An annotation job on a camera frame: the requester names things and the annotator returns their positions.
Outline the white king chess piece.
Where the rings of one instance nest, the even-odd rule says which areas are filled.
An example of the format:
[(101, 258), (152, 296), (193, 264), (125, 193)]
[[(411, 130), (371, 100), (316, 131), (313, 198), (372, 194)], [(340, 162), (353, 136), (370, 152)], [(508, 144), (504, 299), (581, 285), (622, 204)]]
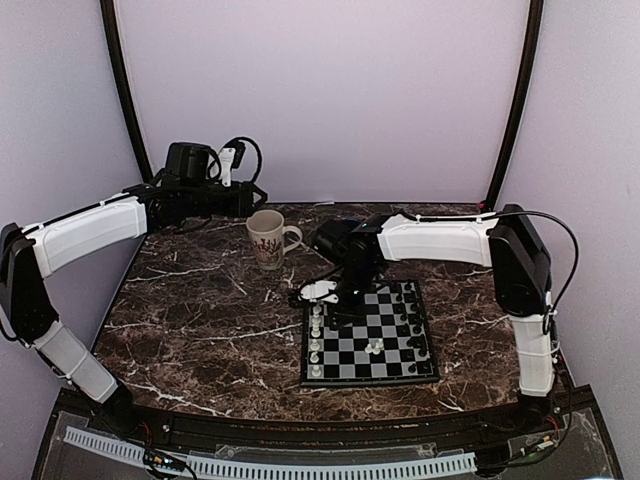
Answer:
[(314, 316), (311, 319), (311, 335), (313, 338), (319, 338), (321, 336), (321, 318)]

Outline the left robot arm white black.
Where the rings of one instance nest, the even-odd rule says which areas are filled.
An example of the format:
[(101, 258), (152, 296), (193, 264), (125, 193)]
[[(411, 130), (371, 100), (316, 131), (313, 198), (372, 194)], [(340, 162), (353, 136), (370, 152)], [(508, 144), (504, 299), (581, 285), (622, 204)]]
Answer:
[(258, 177), (233, 179), (255, 140), (234, 137), (220, 150), (174, 142), (166, 164), (152, 179), (58, 218), (1, 231), (1, 331), (10, 342), (33, 349), (76, 387), (103, 421), (120, 436), (141, 427), (133, 396), (61, 321), (45, 279), (108, 246), (163, 231), (186, 232), (186, 222), (216, 216), (246, 218), (266, 203)]

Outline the black silver chess board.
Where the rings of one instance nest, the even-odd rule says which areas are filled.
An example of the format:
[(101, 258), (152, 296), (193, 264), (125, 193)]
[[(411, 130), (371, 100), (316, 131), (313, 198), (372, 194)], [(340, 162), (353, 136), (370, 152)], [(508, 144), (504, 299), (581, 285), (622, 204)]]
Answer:
[[(329, 327), (329, 303), (304, 308), (301, 380), (307, 388), (386, 387), (440, 381), (427, 314), (415, 280), (376, 282), (365, 295), (365, 317)], [(321, 336), (311, 319), (321, 318)], [(313, 377), (313, 365), (321, 375)]]

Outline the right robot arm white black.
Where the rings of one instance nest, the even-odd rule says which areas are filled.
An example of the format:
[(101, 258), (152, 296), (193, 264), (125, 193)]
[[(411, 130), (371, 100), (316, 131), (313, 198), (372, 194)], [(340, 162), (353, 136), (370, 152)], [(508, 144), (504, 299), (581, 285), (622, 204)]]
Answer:
[(298, 297), (329, 302), (333, 323), (342, 326), (355, 319), (365, 291), (390, 262), (436, 260), (491, 268), (496, 301), (513, 325), (519, 362), (518, 403), (510, 424), (530, 434), (553, 409), (555, 317), (562, 297), (551, 292), (551, 255), (531, 222), (536, 215), (508, 204), (500, 212), (475, 215), (398, 210), (358, 224), (329, 220), (317, 230), (314, 246), (335, 264), (339, 278), (308, 281)]

